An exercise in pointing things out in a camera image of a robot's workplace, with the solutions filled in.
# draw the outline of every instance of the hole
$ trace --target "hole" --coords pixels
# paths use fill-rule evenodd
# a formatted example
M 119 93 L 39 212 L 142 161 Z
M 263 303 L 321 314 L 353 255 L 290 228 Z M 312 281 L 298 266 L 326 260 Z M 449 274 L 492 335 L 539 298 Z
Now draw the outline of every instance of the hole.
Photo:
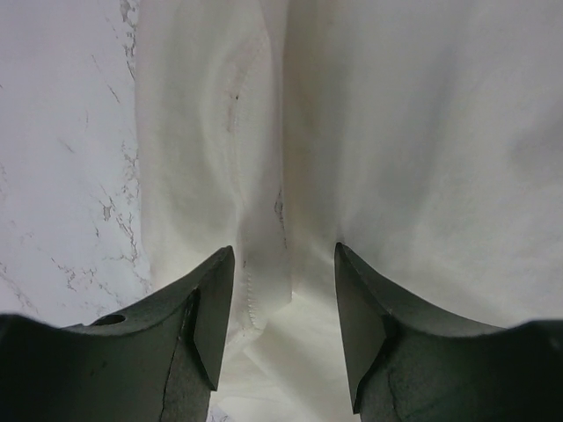
M 98 321 L 96 321 L 92 325 L 113 325 L 119 324 L 125 321 L 125 317 L 120 314 L 111 314 L 101 317 Z

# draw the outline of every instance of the white textile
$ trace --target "white textile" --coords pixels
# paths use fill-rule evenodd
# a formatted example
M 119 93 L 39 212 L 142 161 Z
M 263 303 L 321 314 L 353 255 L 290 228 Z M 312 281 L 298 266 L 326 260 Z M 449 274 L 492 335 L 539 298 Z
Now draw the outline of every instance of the white textile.
M 158 287 L 226 244 L 213 400 L 352 416 L 333 250 L 490 324 L 563 317 L 563 3 L 144 0 L 136 118 Z

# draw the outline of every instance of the marble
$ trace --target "marble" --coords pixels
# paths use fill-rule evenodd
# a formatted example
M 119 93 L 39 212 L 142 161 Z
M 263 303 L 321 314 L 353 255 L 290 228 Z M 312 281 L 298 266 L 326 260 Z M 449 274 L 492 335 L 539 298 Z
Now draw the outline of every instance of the marble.
M 152 292 L 139 0 L 0 2 L 0 311 L 88 324 Z M 218 409 L 209 421 L 229 419 Z

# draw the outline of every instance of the white curtain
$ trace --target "white curtain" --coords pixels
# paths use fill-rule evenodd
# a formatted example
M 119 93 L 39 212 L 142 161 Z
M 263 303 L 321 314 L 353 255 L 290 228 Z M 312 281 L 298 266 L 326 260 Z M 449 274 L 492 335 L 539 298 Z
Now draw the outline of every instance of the white curtain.
M 213 401 L 352 421 L 333 249 L 490 324 L 563 317 L 563 3 L 144 0 L 136 118 L 158 287 L 226 244 Z

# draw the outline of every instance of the stitching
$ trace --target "stitching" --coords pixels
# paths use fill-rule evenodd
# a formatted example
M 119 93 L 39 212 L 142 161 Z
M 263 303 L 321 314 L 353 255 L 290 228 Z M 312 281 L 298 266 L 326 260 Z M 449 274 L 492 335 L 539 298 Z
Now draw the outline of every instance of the stitching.
M 251 42 L 253 42 L 254 39 L 250 39 L 246 45 L 249 45 Z M 256 65 L 257 59 L 260 56 L 260 54 L 264 51 L 264 46 L 267 44 L 267 37 L 265 37 L 260 44 L 256 47 L 251 60 L 249 61 L 249 64 L 244 72 L 244 76 L 242 79 L 242 82 L 240 84 L 240 88 L 238 89 L 238 95 L 240 95 L 242 92 L 245 91 L 245 87 L 248 85 L 248 77 L 250 75 L 251 70 L 254 68 L 254 66 Z M 238 134 L 238 128 L 239 128 L 239 113 L 240 113 L 240 107 L 239 107 L 239 103 L 235 102 L 234 106 L 233 106 L 233 110 L 232 110 L 232 115 L 233 115 L 233 133 L 231 136 L 232 140 L 236 140 L 237 138 L 237 134 Z M 238 197 L 240 198 L 240 202 L 242 205 L 242 210 L 243 210 L 243 214 L 246 211 L 246 204 L 245 204 L 245 197 L 242 193 L 242 189 L 240 187 L 240 170 L 238 168 L 238 145 L 236 142 L 232 142 L 231 143 L 231 149 L 230 149 L 230 153 L 232 155 L 233 158 L 233 169 L 232 169 L 232 173 L 233 173 L 233 185 L 236 187 L 237 189 L 237 194 Z M 245 245 L 246 244 L 246 239 L 245 239 L 245 232 L 246 232 L 246 223 L 243 219 L 243 222 L 241 223 L 240 229 L 242 231 L 241 237 L 242 237 L 242 244 Z M 242 270 L 244 272 L 244 283 L 245 283 L 245 287 L 246 287 L 246 306 L 247 306 L 247 311 L 248 311 L 248 316 L 250 319 L 250 322 L 252 324 L 253 329 L 259 329 L 257 324 L 256 324 L 256 299 L 254 297 L 254 293 L 252 291 L 252 278 L 251 275 L 248 273 L 248 271 L 246 271 L 244 268 Z

